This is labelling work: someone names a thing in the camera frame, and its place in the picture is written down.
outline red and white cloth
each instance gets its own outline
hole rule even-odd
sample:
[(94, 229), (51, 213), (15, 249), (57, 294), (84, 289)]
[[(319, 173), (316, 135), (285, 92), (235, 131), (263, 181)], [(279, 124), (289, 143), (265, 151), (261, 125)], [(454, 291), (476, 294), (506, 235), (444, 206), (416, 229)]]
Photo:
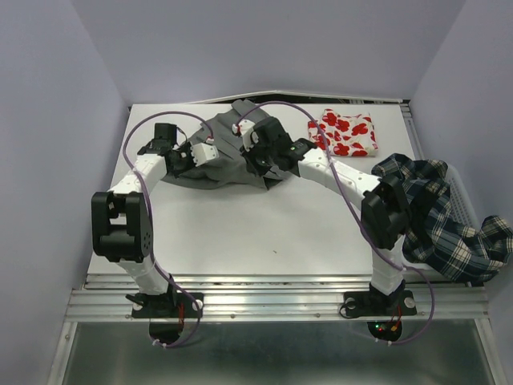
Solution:
[[(374, 156), (378, 144), (370, 115), (341, 116), (331, 108), (324, 110), (317, 121), (326, 134), (329, 152), (339, 156)], [(309, 139), (326, 150), (314, 122), (308, 123)]]

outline plaid shirt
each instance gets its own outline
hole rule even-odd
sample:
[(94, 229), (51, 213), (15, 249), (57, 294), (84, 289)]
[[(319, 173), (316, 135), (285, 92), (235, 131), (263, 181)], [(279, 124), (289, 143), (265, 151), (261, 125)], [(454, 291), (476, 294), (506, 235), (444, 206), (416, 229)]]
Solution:
[(454, 282), (489, 281), (513, 254), (513, 231), (497, 216), (486, 218), (479, 231), (454, 221), (446, 172), (441, 160), (412, 161), (401, 154), (372, 169), (403, 181), (413, 214), (402, 247), (408, 261), (426, 263)]

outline clothing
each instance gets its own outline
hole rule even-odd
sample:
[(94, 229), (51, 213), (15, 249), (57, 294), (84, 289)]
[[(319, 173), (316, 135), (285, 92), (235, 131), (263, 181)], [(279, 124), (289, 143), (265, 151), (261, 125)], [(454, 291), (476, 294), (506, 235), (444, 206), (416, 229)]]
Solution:
[[(259, 188), (270, 188), (278, 184), (281, 180), (289, 177), (287, 172), (281, 171), (278, 167), (273, 167), (264, 176), (256, 176), (246, 169), (246, 161), (240, 155), (242, 139), (232, 134), (232, 125), (239, 118), (256, 107), (249, 100), (236, 100), (232, 103), (232, 110), (217, 114), (208, 123), (214, 131), (214, 140), (219, 159), (202, 164), (200, 167), (193, 168), (175, 178), (173, 175), (166, 175), (163, 180), (168, 183), (179, 186), (213, 189), (219, 188), (225, 184), (250, 184)], [(260, 108), (251, 112), (246, 118), (253, 122), (259, 122), (269, 115)], [(189, 141), (192, 144), (203, 143), (210, 135), (209, 130), (201, 124), (201, 129), (195, 132)]]
[[(370, 115), (342, 116), (331, 108), (324, 110), (317, 121), (325, 132), (329, 152), (338, 156), (374, 156), (378, 144)], [(308, 122), (309, 139), (326, 150), (324, 140), (314, 122)]]
[(484, 220), (480, 230), (450, 217), (450, 185), (441, 160), (412, 161), (393, 154), (373, 167), (376, 176), (402, 180), (412, 211), (402, 252), (411, 262), (423, 262), (454, 282), (481, 283), (492, 279), (513, 254), (513, 230), (498, 216)]

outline white table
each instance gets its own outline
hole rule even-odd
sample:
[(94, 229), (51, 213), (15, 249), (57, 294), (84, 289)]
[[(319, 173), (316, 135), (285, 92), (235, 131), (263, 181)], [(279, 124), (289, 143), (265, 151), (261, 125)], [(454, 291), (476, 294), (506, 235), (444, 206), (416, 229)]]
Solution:
[[(342, 115), (370, 113), (379, 145), (378, 155), (343, 158), (363, 172), (393, 152), (414, 158), (398, 105), (303, 104), (313, 117), (325, 108)], [(134, 105), (125, 135), (142, 119), (162, 111), (188, 111), (208, 120), (230, 109), (229, 104)], [(265, 106), (295, 140), (307, 137), (308, 118), (290, 107)], [(128, 154), (153, 135), (156, 122), (177, 124), (187, 134), (200, 127), (193, 118), (167, 115), (147, 122), (131, 139)], [(121, 153), (112, 178), (116, 184), (128, 171)], [(371, 274), (366, 244), (344, 201), (308, 180), (291, 177), (264, 191), (230, 185), (203, 191), (159, 182), (151, 194), (155, 252), (172, 274)], [(92, 256), (89, 274), (123, 274), (107, 259)]]

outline light purple wall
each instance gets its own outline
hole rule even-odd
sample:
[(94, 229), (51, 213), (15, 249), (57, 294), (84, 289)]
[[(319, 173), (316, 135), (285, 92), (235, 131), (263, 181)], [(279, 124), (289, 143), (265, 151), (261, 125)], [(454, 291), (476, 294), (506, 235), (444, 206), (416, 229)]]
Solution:
[[(513, 225), (513, 2), (467, 0), (411, 103), (427, 156), (461, 173), (481, 219)], [(491, 321), (513, 383), (513, 261), (487, 285)]]
[(267, 89), (410, 98), (464, 0), (72, 0), (130, 103)]
[(40, 384), (127, 110), (68, 0), (0, 11), (0, 383)]

